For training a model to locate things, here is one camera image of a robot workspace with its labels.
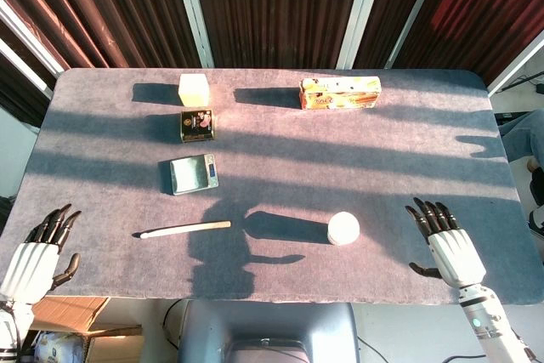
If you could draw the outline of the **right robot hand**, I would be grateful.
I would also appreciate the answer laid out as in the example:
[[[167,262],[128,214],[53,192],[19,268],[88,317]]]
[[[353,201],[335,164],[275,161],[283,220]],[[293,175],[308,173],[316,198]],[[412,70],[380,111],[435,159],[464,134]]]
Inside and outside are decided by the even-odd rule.
[[[482,283],[486,270],[468,233],[443,203],[422,201],[414,197],[418,209],[405,206],[422,234],[436,264],[433,268],[410,262],[410,268],[420,276],[441,279],[453,288],[465,288]]]

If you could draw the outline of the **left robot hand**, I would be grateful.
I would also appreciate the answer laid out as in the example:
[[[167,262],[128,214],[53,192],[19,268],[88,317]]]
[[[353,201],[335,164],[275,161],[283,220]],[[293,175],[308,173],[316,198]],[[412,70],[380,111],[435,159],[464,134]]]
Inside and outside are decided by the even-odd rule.
[[[1,284],[1,300],[33,305],[49,292],[70,281],[79,268],[81,255],[71,256],[64,272],[56,274],[60,254],[80,216],[69,213],[71,204],[54,209],[19,244]]]

